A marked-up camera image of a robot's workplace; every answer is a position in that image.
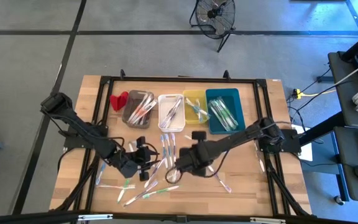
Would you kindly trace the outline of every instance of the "chair wheel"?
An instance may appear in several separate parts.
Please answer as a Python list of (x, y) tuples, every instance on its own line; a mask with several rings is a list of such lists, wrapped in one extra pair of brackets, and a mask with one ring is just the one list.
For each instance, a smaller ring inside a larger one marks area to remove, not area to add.
[(338, 205), (344, 205), (345, 202), (342, 201), (340, 196), (335, 196), (334, 197), (334, 201), (338, 204)]

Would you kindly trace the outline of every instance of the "plastic bin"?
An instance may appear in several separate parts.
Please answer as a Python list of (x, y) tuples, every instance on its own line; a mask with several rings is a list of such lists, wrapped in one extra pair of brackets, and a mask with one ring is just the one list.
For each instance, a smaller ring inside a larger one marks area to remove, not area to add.
[(233, 131), (226, 131), (222, 124), (219, 122), (218, 118), (214, 113), (210, 113), (211, 117), (209, 118), (209, 132), (211, 134), (232, 134), (238, 131), (246, 129), (246, 124), (244, 122), (244, 116), (242, 114), (241, 101), (239, 90), (236, 88), (229, 89), (208, 89), (205, 91), (207, 103), (210, 100), (214, 100), (217, 97), (222, 97), (224, 104), (228, 110), (233, 114), (234, 119), (239, 123), (237, 128)]
[(124, 112), (122, 114), (122, 122), (126, 123), (128, 127), (131, 128), (148, 128), (150, 126), (150, 118), (153, 112), (153, 109), (151, 109), (146, 115), (145, 115), (145, 121), (142, 125), (139, 124), (129, 124), (128, 119), (131, 116), (131, 114), (135, 111), (137, 106), (142, 102), (144, 95), (150, 93), (153, 98), (154, 94), (149, 91), (142, 91), (142, 90), (131, 90), (128, 94), (128, 101), (125, 105)]
[[(196, 103), (196, 99), (198, 99), (200, 101), (200, 108), (208, 112), (205, 90), (185, 90), (183, 91), (183, 96), (185, 98), (186, 97), (189, 98), (189, 100), (194, 104)], [(185, 119), (186, 119), (186, 124), (203, 124), (207, 122), (207, 120), (200, 122), (193, 108), (189, 106), (187, 103), (185, 103)]]
[[(171, 124), (168, 128), (161, 128), (160, 123), (167, 116), (169, 110), (176, 103), (177, 98), (181, 97), (182, 101), (179, 104), (177, 114), (172, 119)], [(167, 132), (180, 132), (185, 128), (185, 105), (184, 105), (184, 97), (182, 94), (168, 94), (168, 95), (160, 95), (158, 97), (158, 127), (161, 131)]]

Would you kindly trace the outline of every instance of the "table leg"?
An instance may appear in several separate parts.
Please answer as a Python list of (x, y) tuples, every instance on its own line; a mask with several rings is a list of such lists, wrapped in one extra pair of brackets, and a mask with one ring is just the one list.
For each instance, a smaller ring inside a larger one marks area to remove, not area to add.
[(301, 146), (308, 144), (309, 142), (323, 136), (331, 131), (333, 131), (334, 127), (345, 126), (345, 120), (343, 118), (342, 111), (338, 112), (337, 114), (331, 116), (327, 120), (317, 124), (313, 128), (307, 130), (305, 134), (299, 138), (299, 142)]

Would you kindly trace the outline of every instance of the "white plastic bin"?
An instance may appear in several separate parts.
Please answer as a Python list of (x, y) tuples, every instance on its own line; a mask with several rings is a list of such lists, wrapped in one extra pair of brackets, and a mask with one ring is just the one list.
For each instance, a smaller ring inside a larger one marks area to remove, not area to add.
[[(182, 98), (182, 101), (179, 104), (178, 111), (176, 116), (172, 119), (171, 124), (168, 128), (161, 128), (160, 123), (167, 116), (169, 110), (176, 103), (177, 98)], [(185, 99), (182, 94), (167, 94), (160, 95), (158, 97), (158, 127), (161, 131), (167, 132), (180, 132), (185, 128)]]

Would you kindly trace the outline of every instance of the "black desk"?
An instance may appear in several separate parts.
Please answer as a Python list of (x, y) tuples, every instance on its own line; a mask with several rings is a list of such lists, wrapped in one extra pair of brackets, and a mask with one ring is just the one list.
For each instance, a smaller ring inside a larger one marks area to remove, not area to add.
[[(335, 127), (334, 133), (341, 162), (350, 166), (358, 165), (358, 129)], [(344, 165), (343, 171), (350, 198), (358, 200), (358, 178), (353, 168)]]
[[(335, 82), (355, 70), (353, 64), (343, 62), (339, 58), (338, 53), (329, 53), (328, 60)], [(354, 82), (345, 83), (336, 87), (342, 111), (305, 132), (305, 135), (300, 138), (302, 146), (320, 136), (330, 133), (336, 126), (358, 128), (358, 112), (354, 109), (355, 105), (352, 102), (352, 97), (358, 92), (357, 79), (358, 74), (353, 74), (347, 80), (355, 80)]]

